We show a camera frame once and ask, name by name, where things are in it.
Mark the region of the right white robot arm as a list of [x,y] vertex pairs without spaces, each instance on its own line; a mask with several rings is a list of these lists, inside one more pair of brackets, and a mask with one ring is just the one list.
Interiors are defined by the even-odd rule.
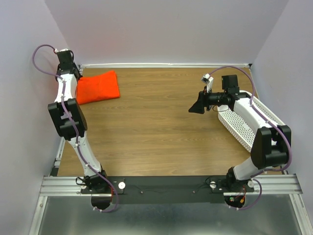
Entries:
[[237,191],[262,172],[290,165],[291,129],[258,107],[253,94],[240,90],[236,75],[222,77],[222,92],[212,91],[214,78],[210,74],[205,74],[201,80],[205,87],[188,111],[204,114],[217,107],[222,112],[231,112],[231,120],[220,115],[220,122],[250,152],[248,159],[228,170],[223,181],[228,191]]

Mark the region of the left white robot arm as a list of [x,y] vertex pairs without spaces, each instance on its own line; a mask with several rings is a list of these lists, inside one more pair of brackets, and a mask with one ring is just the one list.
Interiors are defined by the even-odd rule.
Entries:
[[84,177],[76,178],[76,184],[90,192],[104,193],[112,190],[105,170],[96,159],[87,138],[88,125],[76,99],[76,88],[82,77],[69,49],[55,50],[59,59],[56,71],[58,92],[48,112],[58,135],[74,149],[84,171]]

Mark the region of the orange t shirt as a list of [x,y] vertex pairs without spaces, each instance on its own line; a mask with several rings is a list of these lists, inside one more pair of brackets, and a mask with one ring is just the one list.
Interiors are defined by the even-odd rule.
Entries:
[[76,99],[79,105],[120,98],[120,91],[115,71],[82,77],[76,88]]

